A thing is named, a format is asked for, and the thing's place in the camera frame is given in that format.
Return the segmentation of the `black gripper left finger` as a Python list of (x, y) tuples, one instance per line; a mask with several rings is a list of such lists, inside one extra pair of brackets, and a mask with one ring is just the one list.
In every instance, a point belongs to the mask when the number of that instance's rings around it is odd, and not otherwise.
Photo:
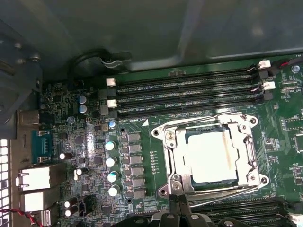
[(125, 220), (126, 227), (179, 227), (181, 224), (179, 196), (169, 196), (168, 211), (154, 213), (151, 218), (132, 216)]

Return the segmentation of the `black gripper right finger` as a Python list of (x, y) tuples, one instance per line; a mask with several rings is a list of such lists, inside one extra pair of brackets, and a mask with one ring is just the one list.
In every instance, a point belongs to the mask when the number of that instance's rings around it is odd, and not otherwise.
[(239, 227), (240, 223), (233, 219), (223, 219), (217, 224), (207, 216), (192, 213), (185, 195), (180, 195), (180, 217), (184, 227)]

